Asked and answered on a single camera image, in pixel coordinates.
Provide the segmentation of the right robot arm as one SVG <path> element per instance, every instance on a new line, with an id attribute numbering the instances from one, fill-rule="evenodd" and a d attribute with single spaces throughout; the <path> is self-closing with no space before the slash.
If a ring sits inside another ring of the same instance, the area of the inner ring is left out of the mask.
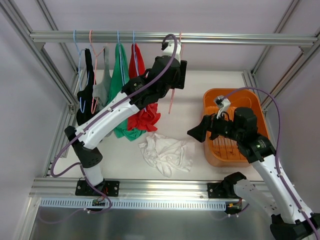
<path id="1" fill-rule="evenodd" d="M 276 159 L 270 140 L 258 132 L 257 117 L 248 107 L 235 109 L 233 119 L 217 114 L 204 115 L 200 124 L 187 134 L 203 143 L 225 137 L 236 142 L 239 152 L 262 177 L 273 198 L 266 197 L 241 172 L 226 176 L 217 187 L 228 198 L 244 199 L 249 206 L 269 219 L 269 228 L 276 240 L 302 240 L 310 235 L 320 238 L 320 215 L 314 213 L 290 183 Z"/>

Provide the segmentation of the blue hanger of red top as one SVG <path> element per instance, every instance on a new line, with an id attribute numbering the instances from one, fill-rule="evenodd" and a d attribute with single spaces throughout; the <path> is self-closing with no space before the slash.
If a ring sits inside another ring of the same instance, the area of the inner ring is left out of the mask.
<path id="1" fill-rule="evenodd" d="M 136 41 L 135 41 L 135 31 L 132 31 L 132 44 L 133 44 L 133 59 L 134 59 L 134 65 L 135 65 L 135 71 L 136 75 L 139 76 L 139 63 L 138 63 L 138 57 L 136 52 Z"/>

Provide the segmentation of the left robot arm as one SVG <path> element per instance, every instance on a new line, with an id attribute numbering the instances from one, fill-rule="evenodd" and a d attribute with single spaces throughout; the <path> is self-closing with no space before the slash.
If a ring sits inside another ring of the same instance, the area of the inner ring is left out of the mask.
<path id="1" fill-rule="evenodd" d="M 149 85 L 170 59 L 168 55 L 157 56 L 152 68 L 130 79 L 99 113 L 78 127 L 68 126 L 64 130 L 88 179 L 86 189 L 93 196 L 100 195 L 104 190 L 104 178 L 100 167 L 103 156 L 97 148 L 100 141 L 127 118 L 148 105 L 157 103 L 169 89 L 184 88 L 188 62 L 177 59 L 173 60 L 155 83 Z"/>

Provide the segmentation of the red tank top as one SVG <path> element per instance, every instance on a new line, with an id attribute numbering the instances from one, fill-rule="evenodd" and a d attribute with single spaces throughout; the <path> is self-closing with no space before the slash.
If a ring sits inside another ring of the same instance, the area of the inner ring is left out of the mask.
<path id="1" fill-rule="evenodd" d="M 141 50 L 138 47 L 138 44 L 136 43 L 135 46 L 136 46 L 139 75 L 142 75 L 145 73 L 146 67 L 145 67 L 143 56 L 141 54 Z M 138 77 L 135 69 L 135 63 L 134 63 L 133 44 L 131 45 L 131 56 L 130 56 L 130 62 L 128 67 L 128 75 L 130 80 L 135 77 Z M 152 104 L 149 104 L 143 110 L 140 110 L 138 113 L 132 115 L 127 119 L 128 120 L 127 129 L 130 131 L 136 128 L 142 131 L 155 132 L 158 130 L 155 124 L 159 121 L 160 118 L 161 118 L 161 113 L 158 112 L 158 104 L 152 103 Z"/>

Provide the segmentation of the white tank top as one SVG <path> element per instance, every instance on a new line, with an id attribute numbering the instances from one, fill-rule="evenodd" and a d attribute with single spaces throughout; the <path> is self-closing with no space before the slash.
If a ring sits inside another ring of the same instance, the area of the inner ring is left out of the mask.
<path id="1" fill-rule="evenodd" d="M 192 169 L 196 151 L 193 140 L 178 140 L 152 133 L 138 147 L 145 162 L 166 178 L 172 176 L 173 170 L 189 173 Z"/>

